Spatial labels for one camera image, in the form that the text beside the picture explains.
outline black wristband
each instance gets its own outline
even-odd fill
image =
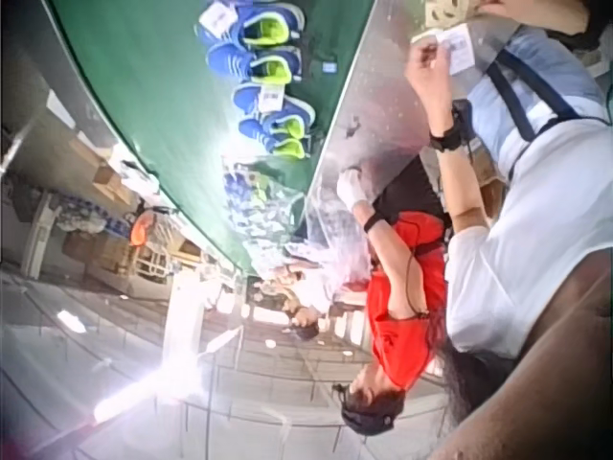
[[[443,137],[434,137],[430,133],[430,147],[437,151],[456,150],[462,145],[462,130],[455,121],[453,127]]]
[[[368,232],[371,231],[371,228],[373,228],[373,226],[380,220],[385,220],[385,217],[383,217],[383,215],[378,211],[375,211],[371,218],[369,218],[364,224],[364,233],[368,234]]]

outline shoe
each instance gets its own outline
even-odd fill
[[[308,157],[306,140],[277,134],[270,135],[264,132],[261,123],[255,118],[248,118],[238,124],[238,131],[263,145],[265,150],[274,156],[285,156],[302,160]]]
[[[232,100],[245,115],[252,115],[258,112],[260,91],[261,85],[244,83],[235,90]],[[315,123],[315,109],[300,99],[285,96],[280,111],[262,117],[266,133],[288,134],[295,139],[302,139]]]
[[[284,97],[283,108],[263,116],[261,125],[269,134],[286,134],[304,139],[315,123],[315,109],[300,99]]]
[[[220,75],[253,83],[289,84],[302,79],[300,50],[291,46],[254,53],[222,43],[209,50],[207,63]]]
[[[243,50],[255,47],[284,45],[291,39],[300,37],[305,29],[305,14],[295,5],[275,3],[270,5],[254,4],[253,1],[238,5],[238,21],[217,38],[199,22],[194,26],[195,34],[205,46],[219,43],[234,43]]]

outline sleeve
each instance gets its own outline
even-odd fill
[[[432,358],[427,345],[428,321],[378,320],[375,327],[379,364],[394,385],[411,388]]]
[[[462,351],[488,348],[504,333],[501,312],[508,311],[497,279],[486,258],[486,227],[470,227],[449,243],[446,328],[454,346]]]

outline black hair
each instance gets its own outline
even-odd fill
[[[292,326],[290,329],[295,336],[304,342],[308,342],[319,335],[319,325],[317,324],[317,321],[303,327]]]
[[[500,389],[516,361],[488,351],[459,351],[446,333],[444,309],[432,312],[428,319],[426,340],[442,362],[448,414],[458,425]]]

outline dark blue strap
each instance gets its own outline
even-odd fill
[[[575,109],[564,101],[564,98],[562,98],[548,82],[542,79],[541,76],[524,61],[512,55],[507,50],[502,50],[496,58],[496,61],[517,74],[517,76],[552,109],[558,118],[564,121],[579,120],[581,118]]]
[[[526,115],[526,110],[522,106],[521,102],[519,102],[519,98],[513,91],[511,84],[507,81],[505,76],[502,75],[502,71],[498,67],[498,64],[493,62],[486,73],[502,97],[502,100],[505,102],[505,105],[511,114],[511,118],[517,126],[519,135],[524,141],[532,142],[534,139],[536,139],[536,133],[534,132],[533,126],[530,124],[528,115]]]

